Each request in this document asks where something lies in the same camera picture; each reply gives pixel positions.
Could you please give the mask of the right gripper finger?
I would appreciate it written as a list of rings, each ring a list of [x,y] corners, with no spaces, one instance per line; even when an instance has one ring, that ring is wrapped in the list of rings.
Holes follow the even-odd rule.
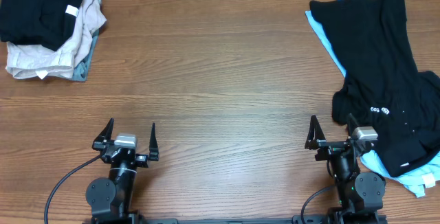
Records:
[[[359,126],[358,121],[356,120],[356,118],[353,116],[352,113],[349,113],[347,115],[346,125],[347,125],[348,135],[351,137],[354,130]]]
[[[305,148],[320,148],[326,143],[326,137],[322,132],[316,115],[312,115],[310,119],[309,132],[305,142]]]

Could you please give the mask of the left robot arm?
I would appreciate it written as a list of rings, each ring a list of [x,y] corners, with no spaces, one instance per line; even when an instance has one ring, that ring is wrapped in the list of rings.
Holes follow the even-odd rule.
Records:
[[[148,168],[160,158],[159,147],[152,125],[149,153],[137,152],[136,135],[121,133],[112,139],[114,119],[95,138],[92,148],[109,164],[108,177],[93,180],[87,187],[85,197],[91,206],[92,223],[145,223],[138,211],[131,211],[131,199],[138,168]]]

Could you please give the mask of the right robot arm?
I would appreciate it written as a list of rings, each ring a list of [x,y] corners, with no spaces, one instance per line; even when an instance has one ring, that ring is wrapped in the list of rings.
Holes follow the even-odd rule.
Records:
[[[360,126],[352,114],[347,116],[349,136],[344,141],[327,141],[318,118],[310,119],[305,148],[316,151],[315,160],[325,161],[327,172],[334,181],[332,186],[311,195],[300,212],[302,223],[386,223],[386,216],[379,215],[383,208],[386,180],[376,172],[362,172],[358,157],[370,152],[378,138],[371,126]],[[339,206],[329,208],[325,215],[305,216],[305,208],[319,194],[336,189]]]

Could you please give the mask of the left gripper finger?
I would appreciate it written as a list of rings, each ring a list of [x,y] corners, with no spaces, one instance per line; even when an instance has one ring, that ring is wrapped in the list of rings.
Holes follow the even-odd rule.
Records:
[[[95,142],[104,142],[111,139],[113,132],[114,119],[111,118],[105,128],[100,132],[100,134],[95,138]]]
[[[155,134],[155,123],[152,124],[151,135],[149,140],[149,155],[159,155],[159,147]]]

